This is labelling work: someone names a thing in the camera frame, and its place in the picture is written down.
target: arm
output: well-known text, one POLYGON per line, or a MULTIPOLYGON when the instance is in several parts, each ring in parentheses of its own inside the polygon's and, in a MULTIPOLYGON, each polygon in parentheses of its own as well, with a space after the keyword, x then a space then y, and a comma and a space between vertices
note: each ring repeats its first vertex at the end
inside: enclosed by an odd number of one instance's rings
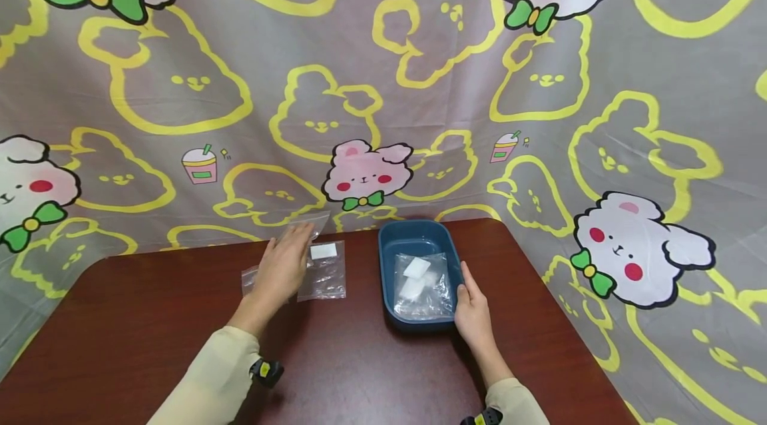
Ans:
MULTIPOLYGON (((495 344, 487 298, 471 277, 465 262, 461 262, 461 270, 465 284, 458 287, 455 325, 469 345, 485 381, 485 405, 500 411, 503 415, 500 424, 503 425, 549 425, 538 402, 530 390, 514 378, 495 344)), ((485 420, 493 423, 488 418, 486 416, 485 420)))
POLYGON ((312 229, 301 224, 279 242, 269 241, 252 292, 211 335, 148 425, 223 425, 235 419, 252 383, 251 366, 261 359, 258 338, 303 281, 312 229))

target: blue container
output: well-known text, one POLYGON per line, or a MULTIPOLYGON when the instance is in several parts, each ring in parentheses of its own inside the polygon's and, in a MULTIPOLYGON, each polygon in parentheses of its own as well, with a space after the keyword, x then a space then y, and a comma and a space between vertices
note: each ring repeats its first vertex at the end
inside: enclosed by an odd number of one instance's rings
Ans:
POLYGON ((433 220, 399 220, 385 224, 378 232, 378 254, 382 268, 383 303, 395 328, 402 331, 440 331, 453 327, 453 317, 433 320, 410 320, 394 313, 394 264, 397 254, 423 257, 443 253, 447 257, 447 273, 453 309, 458 302, 458 285, 463 284, 461 263, 453 239, 445 225, 433 220))

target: table surface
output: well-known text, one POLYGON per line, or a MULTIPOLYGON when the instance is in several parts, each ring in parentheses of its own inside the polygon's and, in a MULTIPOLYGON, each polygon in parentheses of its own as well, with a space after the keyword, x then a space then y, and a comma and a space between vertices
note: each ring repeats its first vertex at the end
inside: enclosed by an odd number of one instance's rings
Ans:
MULTIPOLYGON (((446 223, 488 297, 498 345, 552 424, 635 424, 523 252, 490 218, 446 223)), ((344 240, 347 298, 289 304, 262 354, 286 367, 254 385, 238 424, 458 424, 484 389, 455 331, 402 335, 384 318, 378 232, 344 240)), ((102 260, 88 268, 4 381, 2 424, 144 424, 241 298, 266 243, 102 260)))

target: clear plastic bag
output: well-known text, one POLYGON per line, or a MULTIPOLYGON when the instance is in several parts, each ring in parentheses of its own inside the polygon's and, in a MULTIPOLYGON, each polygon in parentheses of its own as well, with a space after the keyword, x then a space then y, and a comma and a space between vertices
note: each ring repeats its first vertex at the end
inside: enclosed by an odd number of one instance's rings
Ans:
MULTIPOLYGON (((312 222, 314 223, 314 232, 312 233, 312 239, 310 240, 310 242, 313 242, 315 238, 318 238, 320 236, 320 233, 322 232, 322 229, 325 227, 325 224, 328 222, 328 219, 330 216, 331 216, 331 213, 329 211, 323 211, 323 212, 318 212, 314 214, 311 214, 311 213, 303 214, 300 220, 290 222, 282 228, 275 228, 274 231, 276 231, 276 234, 274 234, 274 238, 281 237, 282 234, 284 234, 284 232, 286 232, 288 227, 290 227, 291 225, 297 225, 297 224, 301 224, 305 222, 312 222)), ((308 258, 307 258, 306 266, 307 268, 309 268, 312 265, 312 258, 311 258, 311 255, 309 254, 307 254, 307 257, 308 258)), ((242 284, 243 297, 246 296, 253 289, 253 284, 256 283, 257 274, 258 274, 258 265, 242 271, 242 274, 241 274, 242 276, 240 280, 242 284)))
POLYGON ((401 318, 429 320, 453 316, 445 254, 397 254, 394 312, 401 318))
POLYGON ((298 302, 346 298, 346 255, 344 242, 312 244, 309 249, 309 267, 298 302))

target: drink cup illustration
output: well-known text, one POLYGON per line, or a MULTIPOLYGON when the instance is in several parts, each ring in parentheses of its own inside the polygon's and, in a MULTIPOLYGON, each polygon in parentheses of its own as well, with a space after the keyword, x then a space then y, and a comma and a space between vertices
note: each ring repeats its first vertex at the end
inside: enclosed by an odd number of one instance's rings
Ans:
POLYGON ((511 152, 514 151, 514 147, 519 143, 519 134, 521 131, 514 133, 506 133, 503 137, 498 139, 493 147, 493 156, 490 157, 490 163, 505 162, 509 158, 511 152))
POLYGON ((216 154, 206 143, 203 149, 191 149, 181 158, 181 163, 193 184, 216 182, 218 178, 216 154))

